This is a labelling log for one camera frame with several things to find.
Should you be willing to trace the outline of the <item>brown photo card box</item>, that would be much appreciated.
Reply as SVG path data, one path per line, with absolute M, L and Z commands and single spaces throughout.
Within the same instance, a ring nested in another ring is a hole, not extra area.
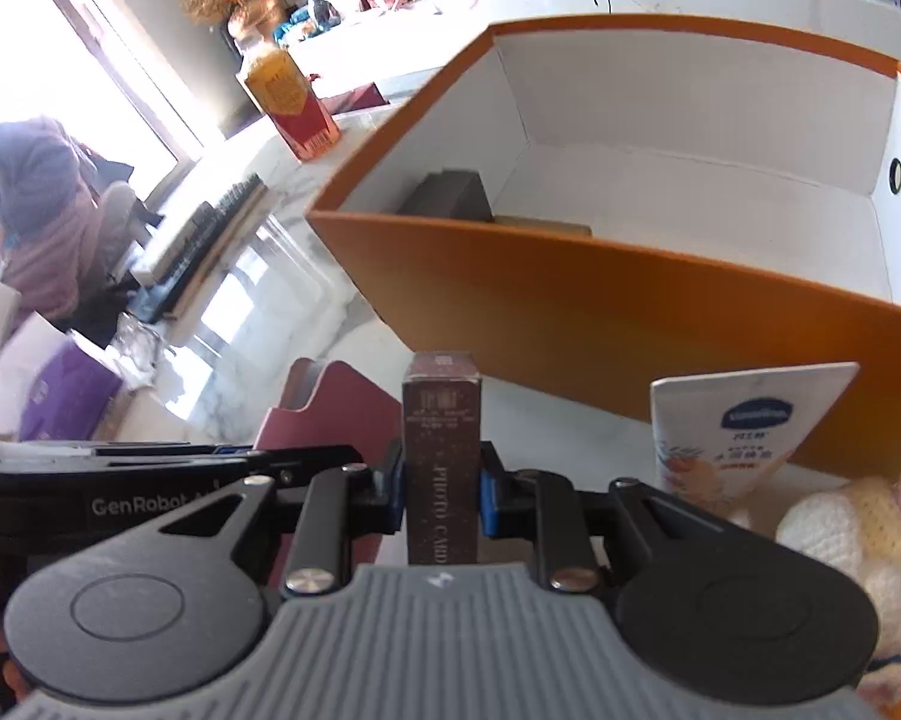
M 482 376 L 462 353 L 418 353 L 402 383 L 409 561 L 460 566 L 478 557 Z

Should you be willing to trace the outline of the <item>pink card wallet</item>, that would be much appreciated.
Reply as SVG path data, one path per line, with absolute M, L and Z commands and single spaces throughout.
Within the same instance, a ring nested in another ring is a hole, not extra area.
M 267 527 L 291 543 L 272 575 L 283 598 L 343 589 L 397 533 L 382 530 L 377 468 L 400 434 L 400 403 L 350 364 L 301 358 L 291 366 L 281 405 L 268 411 L 254 444 L 272 457 Z

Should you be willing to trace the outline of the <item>white hand cream tube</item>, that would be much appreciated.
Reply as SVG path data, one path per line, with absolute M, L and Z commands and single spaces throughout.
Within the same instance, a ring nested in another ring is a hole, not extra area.
M 855 362 L 828 362 L 652 382 L 660 486 L 701 509 L 727 509 L 786 465 L 857 372 Z

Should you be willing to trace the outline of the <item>black small box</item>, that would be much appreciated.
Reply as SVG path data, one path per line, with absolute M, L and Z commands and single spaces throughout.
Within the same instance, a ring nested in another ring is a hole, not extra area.
M 398 215 L 491 223 L 493 211 L 476 171 L 446 169 L 428 174 L 400 205 Z

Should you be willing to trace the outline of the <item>white crochet bunny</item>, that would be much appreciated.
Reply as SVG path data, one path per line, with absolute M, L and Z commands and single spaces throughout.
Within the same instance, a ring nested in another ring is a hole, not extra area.
M 812 493 L 779 520 L 774 539 L 859 583 L 878 617 L 878 640 L 857 692 L 901 718 L 901 476 L 871 476 Z

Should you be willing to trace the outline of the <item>tan flat box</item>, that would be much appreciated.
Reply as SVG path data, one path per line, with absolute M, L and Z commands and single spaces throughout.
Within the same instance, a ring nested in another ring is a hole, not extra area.
M 555 234 L 564 234 L 565 236 L 576 236 L 576 238 L 592 238 L 594 232 L 587 224 L 565 223 L 564 221 L 540 220 L 540 218 L 529 218 L 528 216 L 507 216 L 496 215 L 494 222 L 501 226 L 515 227 L 515 229 L 528 229 L 528 231 L 538 232 L 555 232 Z

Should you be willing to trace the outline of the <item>person in pink robe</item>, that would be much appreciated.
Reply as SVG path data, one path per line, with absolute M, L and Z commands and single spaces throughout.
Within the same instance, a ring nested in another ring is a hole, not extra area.
M 0 271 L 19 294 L 11 321 L 65 320 L 103 289 L 96 167 L 57 121 L 0 119 Z

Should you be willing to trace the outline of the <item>orange storage box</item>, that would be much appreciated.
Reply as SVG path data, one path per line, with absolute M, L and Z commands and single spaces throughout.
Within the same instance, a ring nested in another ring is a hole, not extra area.
M 446 169 L 491 223 L 398 215 Z M 409 348 L 617 415 L 667 376 L 857 362 L 797 461 L 901 472 L 901 60 L 702 16 L 498 23 L 307 220 Z

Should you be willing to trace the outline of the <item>black keyboard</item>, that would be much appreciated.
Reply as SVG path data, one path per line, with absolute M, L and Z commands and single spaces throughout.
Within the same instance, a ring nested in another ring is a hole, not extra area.
M 130 314 L 143 323 L 175 316 L 190 284 L 203 280 L 202 266 L 210 265 L 265 192 L 259 174 L 250 172 L 216 202 L 195 206 L 187 218 L 167 216 L 130 268 L 138 284 Z

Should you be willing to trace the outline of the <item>orange red carton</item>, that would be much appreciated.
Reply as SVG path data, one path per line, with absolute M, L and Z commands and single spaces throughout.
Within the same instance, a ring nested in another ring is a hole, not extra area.
M 245 55 L 242 84 L 301 163 L 340 142 L 340 128 L 286 50 L 262 46 Z

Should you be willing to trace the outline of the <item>white tv cabinet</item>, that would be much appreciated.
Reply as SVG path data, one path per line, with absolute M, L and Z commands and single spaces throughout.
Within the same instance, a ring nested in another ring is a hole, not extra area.
M 594 15 L 674 13 L 814 32 L 901 60 L 901 8 L 882 0 L 419 0 L 409 8 L 366 11 L 332 31 L 291 46 L 323 94 L 433 71 L 491 23 Z

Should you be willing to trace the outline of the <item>golden round vase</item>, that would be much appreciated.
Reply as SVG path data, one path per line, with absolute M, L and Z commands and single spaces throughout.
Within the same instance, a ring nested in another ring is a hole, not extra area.
M 283 0 L 241 0 L 227 18 L 227 32 L 236 43 L 260 36 L 273 43 L 273 32 L 286 21 Z

